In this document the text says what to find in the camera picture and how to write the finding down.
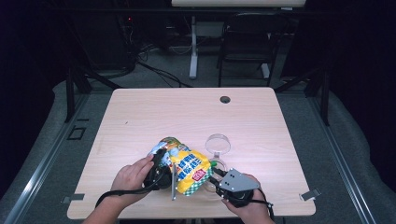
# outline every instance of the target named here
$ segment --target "bag of chips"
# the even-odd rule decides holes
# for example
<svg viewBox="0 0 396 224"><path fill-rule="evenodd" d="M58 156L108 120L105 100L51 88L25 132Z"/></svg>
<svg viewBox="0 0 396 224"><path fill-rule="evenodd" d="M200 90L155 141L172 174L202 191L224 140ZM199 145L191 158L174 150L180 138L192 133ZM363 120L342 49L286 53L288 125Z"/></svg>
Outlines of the bag of chips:
<svg viewBox="0 0 396 224"><path fill-rule="evenodd" d="M156 154L159 149L166 149L160 166L174 163L177 170L177 191L192 195L213 174L209 159L196 150L189 149L175 137L166 137L150 153Z"/></svg>

